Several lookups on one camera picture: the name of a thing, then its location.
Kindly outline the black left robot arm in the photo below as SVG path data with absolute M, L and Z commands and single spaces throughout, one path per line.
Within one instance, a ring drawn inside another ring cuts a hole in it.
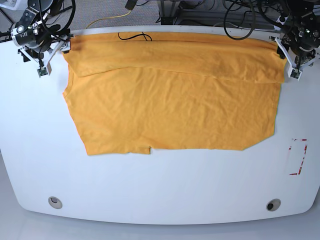
M 303 69 L 320 59 L 320 16 L 314 8 L 318 0 L 278 0 L 282 11 L 272 21 L 279 37 L 270 39 L 277 44 L 277 54 L 289 64 L 288 75 L 299 78 Z

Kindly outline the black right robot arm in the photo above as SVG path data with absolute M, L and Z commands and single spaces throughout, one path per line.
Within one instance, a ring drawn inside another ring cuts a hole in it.
M 22 17 L 7 33 L 9 40 L 18 47 L 23 61 L 38 64 L 40 76 L 51 73 L 50 61 L 57 52 L 67 53 L 70 50 L 70 40 L 74 37 L 70 25 L 76 13 L 76 2 L 72 0 L 71 6 L 63 6 L 63 0 L 29 0 Z M 47 23 L 50 18 L 67 10 L 71 13 L 64 26 Z

